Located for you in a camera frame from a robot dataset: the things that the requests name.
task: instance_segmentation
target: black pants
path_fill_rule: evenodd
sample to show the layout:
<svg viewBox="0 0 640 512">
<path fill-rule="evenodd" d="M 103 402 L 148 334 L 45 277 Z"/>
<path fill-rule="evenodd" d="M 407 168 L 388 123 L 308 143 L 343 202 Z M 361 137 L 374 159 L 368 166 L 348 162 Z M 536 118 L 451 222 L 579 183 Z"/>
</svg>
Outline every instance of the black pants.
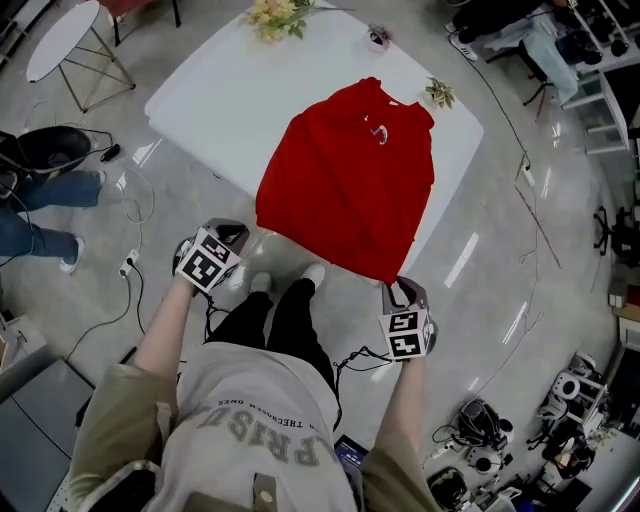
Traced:
<svg viewBox="0 0 640 512">
<path fill-rule="evenodd" d="M 541 4 L 542 0 L 471 0 L 453 17 L 453 24 L 461 30 L 460 42 L 469 44 L 515 23 Z"/>
<path fill-rule="evenodd" d="M 309 303 L 315 293 L 315 285 L 310 279 L 300 279 L 291 285 L 273 316 L 266 347 L 264 324 L 273 302 L 265 292 L 249 295 L 227 315 L 205 343 L 224 341 L 297 357 L 318 370 L 335 393 L 331 361 L 318 343 L 318 335 L 311 322 Z"/>
</svg>

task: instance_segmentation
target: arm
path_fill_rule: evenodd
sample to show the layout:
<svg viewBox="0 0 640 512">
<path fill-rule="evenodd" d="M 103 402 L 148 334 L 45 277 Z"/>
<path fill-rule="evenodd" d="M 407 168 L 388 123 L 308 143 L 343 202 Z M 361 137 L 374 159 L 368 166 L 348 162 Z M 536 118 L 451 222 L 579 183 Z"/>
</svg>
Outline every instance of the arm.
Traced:
<svg viewBox="0 0 640 512">
<path fill-rule="evenodd" d="M 193 285 L 184 277 L 176 275 L 147 334 L 142 338 L 133 359 L 135 366 L 175 382 L 192 295 Z"/>
<path fill-rule="evenodd" d="M 406 436 L 416 456 L 422 453 L 425 410 L 426 365 L 418 357 L 403 363 L 378 431 L 376 444 L 389 436 Z"/>
<path fill-rule="evenodd" d="M 367 512 L 435 512 L 420 468 L 425 412 L 426 362 L 403 363 L 376 443 L 362 466 Z"/>
<path fill-rule="evenodd" d="M 176 276 L 143 338 L 134 366 L 107 369 L 85 414 L 71 462 L 72 510 L 134 461 L 159 463 L 160 409 L 177 413 L 176 374 L 192 285 Z"/>
</svg>

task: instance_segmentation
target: red t-shirt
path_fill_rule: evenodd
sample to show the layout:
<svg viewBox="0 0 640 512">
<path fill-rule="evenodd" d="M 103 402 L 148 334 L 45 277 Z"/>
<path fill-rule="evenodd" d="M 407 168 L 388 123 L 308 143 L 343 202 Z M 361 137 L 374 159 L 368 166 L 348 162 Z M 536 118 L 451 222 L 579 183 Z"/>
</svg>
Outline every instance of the red t-shirt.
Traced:
<svg viewBox="0 0 640 512">
<path fill-rule="evenodd" d="M 395 281 L 434 181 L 433 119 L 367 78 L 296 116 L 271 157 L 258 225 L 366 277 Z"/>
</svg>

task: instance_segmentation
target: wire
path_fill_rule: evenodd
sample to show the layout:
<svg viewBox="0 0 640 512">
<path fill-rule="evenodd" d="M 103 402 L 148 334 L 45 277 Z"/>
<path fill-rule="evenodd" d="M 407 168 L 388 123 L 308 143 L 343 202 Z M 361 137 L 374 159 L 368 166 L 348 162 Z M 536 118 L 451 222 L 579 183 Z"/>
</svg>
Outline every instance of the wire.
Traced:
<svg viewBox="0 0 640 512">
<path fill-rule="evenodd" d="M 211 330 L 211 317 L 213 316 L 213 314 L 226 313 L 228 315 L 229 313 L 231 313 L 231 311 L 229 311 L 228 309 L 222 309 L 216 306 L 210 295 L 206 293 L 203 293 L 203 295 L 205 299 L 207 299 L 207 312 L 206 312 L 206 318 L 204 321 L 204 335 L 203 335 L 204 343 L 206 343 L 209 340 L 209 338 L 211 338 L 211 335 L 213 334 L 213 331 Z"/>
<path fill-rule="evenodd" d="M 393 359 L 389 359 L 388 357 L 385 357 L 389 355 L 389 352 L 385 353 L 385 354 L 376 354 L 375 352 L 373 352 L 371 349 L 369 349 L 369 347 L 367 347 L 366 345 L 362 346 L 360 348 L 360 350 L 356 350 L 355 352 L 351 352 L 351 354 L 349 354 L 349 357 L 347 357 L 346 359 L 343 359 L 342 362 L 340 364 L 338 363 L 333 363 L 333 366 L 336 367 L 336 386 L 335 386 L 335 393 L 336 393 L 336 400 L 338 401 L 338 417 L 336 419 L 336 422 L 333 426 L 333 430 L 338 428 L 338 425 L 340 424 L 340 420 L 342 420 L 342 404 L 340 404 L 340 376 L 342 375 L 342 370 L 344 368 L 349 368 L 349 370 L 353 370 L 356 372 L 367 372 L 369 370 L 373 370 L 375 368 L 380 368 L 381 366 L 387 366 L 388 364 L 391 363 L 395 363 L 396 361 Z M 377 366 L 372 366 L 371 368 L 352 368 L 349 365 L 349 363 L 351 361 L 353 361 L 356 357 L 359 356 L 364 356 L 364 357 L 373 357 L 375 359 L 380 359 L 381 361 L 385 361 L 385 364 L 380 364 Z"/>
<path fill-rule="evenodd" d="M 29 229 L 31 230 L 31 249 L 29 249 L 28 251 L 24 251 L 24 252 L 18 253 L 18 254 L 14 254 L 7 261 L 5 261 L 5 262 L 0 264 L 0 268 L 2 268 L 5 265 L 11 263 L 14 259 L 16 259 L 19 256 L 29 256 L 30 254 L 33 254 L 33 250 L 35 249 L 35 245 L 36 245 L 36 235 L 35 235 L 35 233 L 33 231 L 33 224 L 31 224 L 31 217 L 29 217 L 29 211 L 27 210 L 27 207 L 24 205 L 24 203 L 20 200 L 20 198 L 15 194 L 15 192 L 13 190 L 11 190 L 9 187 L 3 185 L 2 183 L 0 183 L 0 186 L 3 187 L 7 192 L 9 192 L 13 196 L 13 198 L 16 201 L 18 201 L 20 206 L 22 206 L 22 210 L 24 211 L 24 213 L 27 216 L 27 222 L 29 223 Z"/>
<path fill-rule="evenodd" d="M 454 35 L 455 34 L 449 34 L 449 38 L 448 39 L 449 39 L 450 43 L 451 43 L 451 38 Z M 469 64 L 469 66 L 471 66 L 476 73 L 478 73 L 480 78 L 482 78 L 482 81 L 489 88 L 489 91 L 491 91 L 491 94 L 493 95 L 493 98 L 496 100 L 496 103 L 498 104 L 498 107 L 500 107 L 500 110 L 502 111 L 502 114 L 504 115 L 505 119 L 507 120 L 507 123 L 509 123 L 509 126 L 511 127 L 511 131 L 513 132 L 513 135 L 515 136 L 516 140 L 518 141 L 518 144 L 520 145 L 520 149 L 522 149 L 522 152 L 524 153 L 524 156 L 527 159 L 527 169 L 530 169 L 531 168 L 531 160 L 529 159 L 529 155 L 527 154 L 527 150 L 525 149 L 524 144 L 522 144 L 522 141 L 520 140 L 520 137 L 518 136 L 518 132 L 516 132 L 516 129 L 514 128 L 513 123 L 511 122 L 511 119 L 509 118 L 509 116 L 505 112 L 504 108 L 502 107 L 502 103 L 500 103 L 500 100 L 498 99 L 498 96 L 496 96 L 496 93 L 494 92 L 493 88 L 491 87 L 491 85 L 489 85 L 489 82 L 484 77 L 484 75 L 480 72 L 480 70 L 478 68 L 476 68 L 473 65 L 473 63 L 469 59 L 467 59 L 464 56 L 464 54 L 457 47 L 455 47 L 453 44 L 451 46 L 453 46 L 458 51 L 458 53 L 460 55 L 462 55 L 462 58 L 465 60 L 465 62 L 467 64 Z"/>
<path fill-rule="evenodd" d="M 127 308 L 124 310 L 124 313 L 122 313 L 117 318 L 114 318 L 113 320 L 109 320 L 108 322 L 102 322 L 102 323 L 94 325 L 93 327 L 89 327 L 89 329 L 87 329 L 82 334 L 82 336 L 80 336 L 80 339 L 78 339 L 78 341 L 76 341 L 76 344 L 73 346 L 73 349 L 71 350 L 71 352 L 69 352 L 69 355 L 65 358 L 65 361 L 67 363 L 69 362 L 69 359 L 71 359 L 71 356 L 76 351 L 76 349 L 78 348 L 78 346 L 80 345 L 82 340 L 87 336 L 87 334 L 89 334 L 91 331 L 97 329 L 98 327 L 115 324 L 117 321 L 119 321 L 122 318 L 124 318 L 125 315 L 129 312 L 129 308 L 131 307 L 131 283 L 129 282 L 129 276 L 125 276 L 124 278 L 127 281 L 127 295 L 128 295 L 128 297 L 127 297 Z"/>
<path fill-rule="evenodd" d="M 140 326 L 142 334 L 147 334 L 144 330 L 144 327 L 142 327 L 142 320 L 140 320 L 140 303 L 142 302 L 142 294 L 144 293 L 144 277 L 142 277 L 142 273 L 133 263 L 131 264 L 131 268 L 135 270 L 140 276 L 140 297 L 138 297 L 138 304 L 136 305 L 136 314 L 138 315 L 138 325 Z"/>
<path fill-rule="evenodd" d="M 125 164 L 121 164 L 121 165 L 127 171 L 134 173 L 140 179 L 142 179 L 146 183 L 147 187 L 149 187 L 149 190 L 151 191 L 151 208 L 149 209 L 149 213 L 145 216 L 144 219 L 133 220 L 131 218 L 131 216 L 129 215 L 129 212 L 127 211 L 127 204 L 126 204 L 126 199 L 125 199 L 125 196 L 124 196 L 124 187 L 118 186 L 118 190 L 120 190 L 120 193 L 122 194 L 122 209 L 124 210 L 124 214 L 127 217 L 127 220 L 131 224 L 142 225 L 142 224 L 144 224 L 145 222 L 147 222 L 149 220 L 149 218 L 151 217 L 151 214 L 153 213 L 153 209 L 154 209 L 155 204 L 156 204 L 156 193 L 155 193 L 155 190 L 153 189 L 153 185 L 151 185 L 151 183 L 149 183 L 149 180 L 147 178 L 145 178 L 143 174 L 141 174 L 140 172 L 136 171 L 135 169 L 131 169 L 130 167 L 128 167 Z"/>
</svg>

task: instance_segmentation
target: glossy floor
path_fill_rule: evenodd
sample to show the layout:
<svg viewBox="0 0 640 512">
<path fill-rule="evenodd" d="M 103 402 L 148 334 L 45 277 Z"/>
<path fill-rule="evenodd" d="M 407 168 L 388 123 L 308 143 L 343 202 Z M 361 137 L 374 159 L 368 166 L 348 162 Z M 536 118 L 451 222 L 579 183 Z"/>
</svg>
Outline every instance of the glossy floor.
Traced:
<svg viewBox="0 0 640 512">
<path fill-rule="evenodd" d="M 37 41 L 72 2 L 62 4 L 44 16 L 0 75 L 1 129 L 18 133 L 25 125 L 28 129 L 49 125 L 55 117 L 59 124 L 81 120 L 88 127 L 109 130 L 126 150 L 122 161 L 137 166 L 153 184 L 155 209 L 143 226 L 139 260 L 145 276 L 143 323 L 151 320 L 169 283 L 176 244 L 213 216 L 245 222 L 253 245 L 246 270 L 230 283 L 235 288 L 216 293 L 218 305 L 232 307 L 241 301 L 257 269 L 270 270 L 278 290 L 283 290 L 316 258 L 283 237 L 258 229 L 253 201 L 162 140 L 148 127 L 143 111 L 147 99 L 177 65 L 248 2 L 184 1 L 180 29 L 172 24 L 169 2 L 130 16 L 121 28 L 124 34 L 131 33 L 118 54 L 138 87 L 84 116 L 57 73 L 37 84 L 27 84 L 24 78 Z M 401 48 L 453 86 L 485 129 L 465 178 L 409 273 L 427 289 L 440 326 L 438 343 L 426 362 L 427 449 L 433 445 L 431 433 L 481 390 L 480 395 L 516 426 L 517 440 L 511 450 L 516 460 L 511 468 L 535 467 L 539 456 L 527 454 L 524 440 L 537 428 L 534 410 L 554 376 L 576 349 L 590 352 L 603 366 L 612 348 L 614 323 L 605 296 L 610 264 L 592 249 L 591 214 L 603 202 L 610 206 L 602 170 L 584 154 L 584 130 L 575 113 L 565 113 L 547 101 L 536 122 L 537 104 L 522 106 L 537 84 L 527 80 L 526 70 L 515 59 L 490 66 L 480 63 L 479 69 L 529 151 L 535 179 L 534 189 L 530 188 L 521 175 L 517 177 L 522 153 L 491 92 L 447 43 L 443 23 L 450 13 L 411 0 L 345 4 L 355 7 L 354 15 L 363 21 L 387 25 Z M 110 35 L 104 14 L 101 20 L 100 31 Z M 71 71 L 83 95 L 90 90 L 92 78 L 85 70 Z M 103 87 L 101 94 L 108 91 L 106 82 Z M 45 103 L 34 107 L 38 102 Z M 93 157 L 83 167 L 103 168 Z M 57 261 L 23 258 L 2 273 L 9 305 L 29 314 L 63 355 L 85 329 L 117 316 L 127 304 L 126 285 L 117 271 L 139 235 L 136 226 L 126 221 L 114 186 L 122 166 L 112 163 L 104 168 L 108 185 L 98 207 L 84 211 L 52 207 L 33 214 L 40 225 L 85 238 L 85 254 L 77 271 L 69 277 L 60 273 Z M 127 178 L 126 195 L 139 201 L 145 215 L 151 206 L 149 191 L 136 176 Z M 517 189 L 537 211 L 555 257 Z M 134 215 L 135 204 L 128 201 L 127 207 Z M 140 282 L 135 275 L 131 281 L 133 309 Z M 340 361 L 365 344 L 386 351 L 377 320 L 380 312 L 378 287 L 339 268 L 328 268 L 326 282 L 314 299 L 313 316 L 332 360 Z M 203 318 L 204 303 L 196 299 L 187 327 L 187 358 L 202 340 Z M 131 311 L 116 325 L 87 336 L 72 362 L 95 381 L 139 339 Z M 370 363 L 375 361 L 358 360 L 354 366 L 364 368 Z M 371 445 L 398 371 L 397 366 L 369 373 L 345 371 L 340 432 Z M 430 461 L 425 472 L 454 460 L 447 456 Z"/>
</svg>

